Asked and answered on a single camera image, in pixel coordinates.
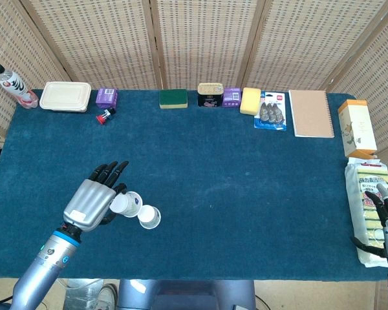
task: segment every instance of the metal stand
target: metal stand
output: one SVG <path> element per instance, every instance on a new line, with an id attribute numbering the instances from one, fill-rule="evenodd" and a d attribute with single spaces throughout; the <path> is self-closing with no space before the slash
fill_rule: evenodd
<path id="1" fill-rule="evenodd" d="M 252 280 L 121 279 L 117 310 L 255 310 Z"/>

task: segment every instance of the white plastic container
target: white plastic container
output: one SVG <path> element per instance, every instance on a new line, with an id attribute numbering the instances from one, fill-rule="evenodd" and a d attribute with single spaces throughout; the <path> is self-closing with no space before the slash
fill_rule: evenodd
<path id="1" fill-rule="evenodd" d="M 154 229 L 161 222 L 161 213 L 152 205 L 143 205 L 138 213 L 140 224 L 145 229 Z"/>
<path id="2" fill-rule="evenodd" d="M 142 198 L 137 192 L 118 194 L 109 208 L 112 212 L 122 214 L 127 218 L 133 218 L 142 207 Z"/>
<path id="3" fill-rule="evenodd" d="M 47 110 L 85 112 L 91 90 L 88 83 L 47 82 L 39 104 Z"/>

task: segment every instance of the package of sponges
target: package of sponges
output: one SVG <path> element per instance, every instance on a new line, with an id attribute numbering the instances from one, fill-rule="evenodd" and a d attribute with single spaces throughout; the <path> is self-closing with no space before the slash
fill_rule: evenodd
<path id="1" fill-rule="evenodd" d="M 381 183 L 388 188 L 387 166 L 378 159 L 362 160 L 350 157 L 345 168 L 345 180 L 354 236 L 366 245 L 383 248 L 382 225 L 375 205 L 365 195 L 365 191 L 373 192 L 382 199 L 376 186 Z M 360 249 L 357 251 L 360 262 L 366 267 L 388 267 L 385 258 Z"/>

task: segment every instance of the floor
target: floor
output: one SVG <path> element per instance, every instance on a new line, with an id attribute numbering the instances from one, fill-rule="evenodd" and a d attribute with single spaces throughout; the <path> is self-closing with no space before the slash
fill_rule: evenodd
<path id="1" fill-rule="evenodd" d="M 0 299 L 12 294 L 16 279 L 0 279 Z M 118 280 L 105 282 L 118 284 Z M 387 310 L 387 282 L 255 281 L 256 294 L 272 310 Z M 62 310 L 65 288 L 55 283 L 39 310 Z M 258 310 L 267 310 L 256 301 Z"/>

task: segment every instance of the purple package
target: purple package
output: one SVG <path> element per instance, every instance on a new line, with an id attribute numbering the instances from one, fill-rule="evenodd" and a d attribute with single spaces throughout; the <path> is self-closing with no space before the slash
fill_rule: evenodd
<path id="1" fill-rule="evenodd" d="M 100 88 L 96 97 L 96 105 L 101 109 L 116 108 L 118 91 L 114 88 Z"/>
<path id="2" fill-rule="evenodd" d="M 239 88 L 225 88 L 222 97 L 222 107 L 237 108 L 241 103 L 241 90 Z"/>

